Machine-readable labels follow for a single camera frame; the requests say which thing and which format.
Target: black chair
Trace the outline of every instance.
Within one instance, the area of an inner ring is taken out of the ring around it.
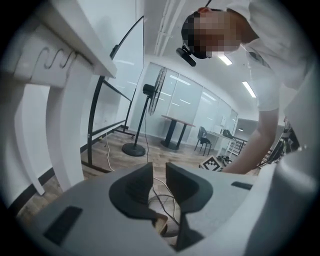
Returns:
[[[211,144],[211,141],[206,138],[207,134],[208,133],[207,133],[206,129],[204,127],[200,126],[200,129],[199,129],[199,132],[198,132],[198,142],[196,143],[194,151],[196,151],[198,143],[200,142],[201,148],[200,148],[199,152],[202,150],[202,147],[205,144],[205,148],[204,148],[204,152],[203,152],[203,155],[205,155],[206,149],[207,149],[207,145],[209,144],[210,148],[209,148],[208,155],[207,155],[207,156],[209,156],[212,144]]]

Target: man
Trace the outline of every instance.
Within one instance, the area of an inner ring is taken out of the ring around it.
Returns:
[[[226,11],[199,8],[186,19],[181,34],[199,59],[212,57],[212,52],[234,52],[240,45],[247,51],[258,127],[238,158],[223,169],[245,174],[271,148],[279,119],[280,86],[299,88],[306,77],[311,48],[287,10],[272,0],[238,0]]]

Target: white t-shirt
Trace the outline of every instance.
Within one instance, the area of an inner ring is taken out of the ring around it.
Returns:
[[[259,111],[278,109],[281,84],[297,90],[307,74],[312,50],[305,35],[273,0],[238,0],[227,8],[244,16],[259,37],[244,45]]]

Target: pedestal fan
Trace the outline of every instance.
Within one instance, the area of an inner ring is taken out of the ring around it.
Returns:
[[[136,136],[135,136],[135,141],[134,143],[126,143],[122,146],[122,151],[129,155],[129,156],[132,156],[132,157],[142,157],[146,154],[146,150],[143,146],[141,145],[138,145],[137,144],[137,141],[138,141],[138,137],[139,137],[139,132],[140,132],[140,129],[141,129],[141,125],[142,125],[142,122],[144,120],[144,116],[145,116],[145,112],[146,112],[146,109],[147,109],[147,106],[148,106],[148,101],[149,99],[151,99],[150,101],[150,105],[149,105],[149,115],[152,116],[156,110],[156,107],[157,107],[157,103],[158,103],[158,100],[159,100],[159,96],[160,96],[160,93],[161,93],[161,90],[162,90],[162,86],[164,84],[164,81],[165,81],[165,77],[166,77],[166,74],[167,74],[167,69],[165,67],[163,67],[160,72],[159,72],[159,75],[156,79],[156,82],[155,82],[155,86],[152,86],[152,85],[149,85],[149,84],[145,84],[143,86],[143,94],[146,95],[146,100],[145,100],[145,104],[144,104],[144,107],[143,107],[143,111],[142,111],[142,115],[141,115],[141,118],[140,118],[140,123],[139,123],[139,127],[138,127],[138,131],[136,133]]]

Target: forearm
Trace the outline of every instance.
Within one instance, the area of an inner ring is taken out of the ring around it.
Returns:
[[[228,164],[223,172],[246,174],[251,171],[268,153],[274,140],[274,135],[261,134],[258,130],[255,130],[240,155],[235,161]]]

